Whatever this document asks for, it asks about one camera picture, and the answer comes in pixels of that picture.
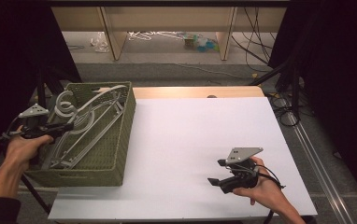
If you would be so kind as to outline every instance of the green basket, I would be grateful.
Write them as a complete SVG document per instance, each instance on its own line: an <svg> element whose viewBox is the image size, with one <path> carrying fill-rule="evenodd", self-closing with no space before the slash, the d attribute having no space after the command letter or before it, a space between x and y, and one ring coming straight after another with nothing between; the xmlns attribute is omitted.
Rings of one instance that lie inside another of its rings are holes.
<svg viewBox="0 0 357 224"><path fill-rule="evenodd" d="M64 98L76 108L80 108L92 99L97 93L94 90L99 88L111 88L117 85L124 85L127 88L117 89L121 96L125 96L124 109L121 116L107 130L92 149L73 169L40 169L40 165L31 166L25 173L35 182L44 187L86 187L86 186L120 186L123 182L123 174L126 163L126 155L129 145L129 137L132 129L133 117L136 109L136 99L130 82L102 82L102 83L71 83L66 89L72 91L73 95ZM112 120L111 115L105 114L100 118L97 125L86 133L81 139L80 145L89 144L99 131L106 128L106 123ZM50 122L59 122L56 114L50 114ZM67 138L64 147L69 147L76 139ZM49 145L40 150L40 162L45 160L48 150L53 145ZM80 149L72 149L72 153L78 153Z"/></svg>

